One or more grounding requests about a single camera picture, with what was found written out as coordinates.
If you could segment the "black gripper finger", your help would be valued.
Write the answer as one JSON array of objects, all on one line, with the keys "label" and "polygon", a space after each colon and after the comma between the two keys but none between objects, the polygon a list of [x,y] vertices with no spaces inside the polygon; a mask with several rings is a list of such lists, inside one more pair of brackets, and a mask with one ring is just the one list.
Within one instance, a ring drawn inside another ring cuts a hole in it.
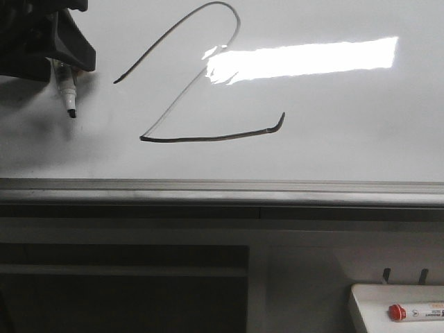
[{"label": "black gripper finger", "polygon": [[96,51],[69,12],[87,9],[85,0],[2,1],[1,75],[48,82],[51,59],[94,71]]}]

